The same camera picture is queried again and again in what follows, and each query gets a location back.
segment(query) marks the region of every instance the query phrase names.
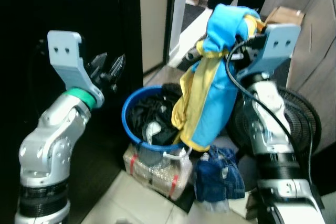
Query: yellow cloth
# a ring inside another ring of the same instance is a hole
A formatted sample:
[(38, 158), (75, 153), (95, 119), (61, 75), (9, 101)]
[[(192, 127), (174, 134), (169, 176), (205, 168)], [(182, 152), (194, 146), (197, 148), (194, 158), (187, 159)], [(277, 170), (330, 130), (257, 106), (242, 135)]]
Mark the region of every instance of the yellow cloth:
[[(263, 28), (263, 23), (255, 17), (246, 15), (244, 20), (248, 26), (248, 36), (252, 36), (256, 29), (260, 31)], [(199, 41), (196, 48), (203, 58), (195, 73), (192, 73), (192, 67), (190, 67), (180, 78), (182, 96), (175, 104), (172, 112), (172, 124), (180, 130), (180, 138), (183, 143), (199, 152), (207, 151), (209, 146), (204, 148), (197, 145), (192, 141), (192, 136), (202, 115), (205, 100), (219, 63), (222, 57), (228, 53), (227, 50), (204, 52), (202, 44), (203, 41)]]

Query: cardboard box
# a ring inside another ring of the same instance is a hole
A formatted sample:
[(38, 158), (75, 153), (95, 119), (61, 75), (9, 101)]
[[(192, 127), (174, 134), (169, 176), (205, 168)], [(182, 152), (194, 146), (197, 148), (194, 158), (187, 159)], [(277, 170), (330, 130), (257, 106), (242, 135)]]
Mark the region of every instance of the cardboard box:
[(301, 26), (303, 17), (304, 13), (299, 10), (279, 6), (274, 8), (273, 11), (268, 15), (265, 24), (294, 23)]

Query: black fan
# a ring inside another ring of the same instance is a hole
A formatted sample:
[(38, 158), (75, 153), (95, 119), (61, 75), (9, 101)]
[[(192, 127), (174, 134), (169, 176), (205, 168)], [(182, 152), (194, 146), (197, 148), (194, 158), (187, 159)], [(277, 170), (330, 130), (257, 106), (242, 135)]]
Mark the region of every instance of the black fan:
[[(298, 106), (308, 117), (313, 131), (312, 152), (314, 152), (321, 139), (321, 121), (314, 107), (300, 94), (286, 88), (278, 87), (279, 94), (286, 101)], [(243, 112), (243, 97), (240, 96), (235, 104), (231, 117), (226, 125), (226, 131), (231, 140), (244, 153), (253, 156), (252, 145), (248, 134), (248, 121)], [(307, 120), (300, 112), (286, 106), (285, 117), (290, 125), (293, 140), (296, 141), (302, 156), (308, 156), (310, 135)]]

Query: tiled floor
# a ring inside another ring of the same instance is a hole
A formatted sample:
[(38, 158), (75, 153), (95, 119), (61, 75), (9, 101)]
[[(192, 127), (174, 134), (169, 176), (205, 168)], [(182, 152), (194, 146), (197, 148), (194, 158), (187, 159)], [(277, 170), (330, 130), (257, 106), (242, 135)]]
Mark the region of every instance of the tiled floor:
[(120, 172), (82, 224), (114, 224), (118, 221), (122, 224), (249, 223), (232, 211), (226, 214), (207, 212), (197, 202), (186, 214), (124, 171)]

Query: blue and yellow garment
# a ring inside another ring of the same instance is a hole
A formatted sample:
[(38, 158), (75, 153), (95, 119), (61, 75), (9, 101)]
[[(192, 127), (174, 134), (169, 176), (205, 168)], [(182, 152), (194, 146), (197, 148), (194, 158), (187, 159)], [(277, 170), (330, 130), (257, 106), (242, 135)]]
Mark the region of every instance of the blue and yellow garment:
[(207, 24), (207, 37), (197, 43), (202, 59), (181, 77), (183, 95), (175, 104), (172, 124), (181, 140), (197, 151), (206, 151), (226, 125), (237, 88), (225, 71), (223, 56), (236, 36), (246, 40), (262, 24), (257, 12), (247, 7), (216, 6)]

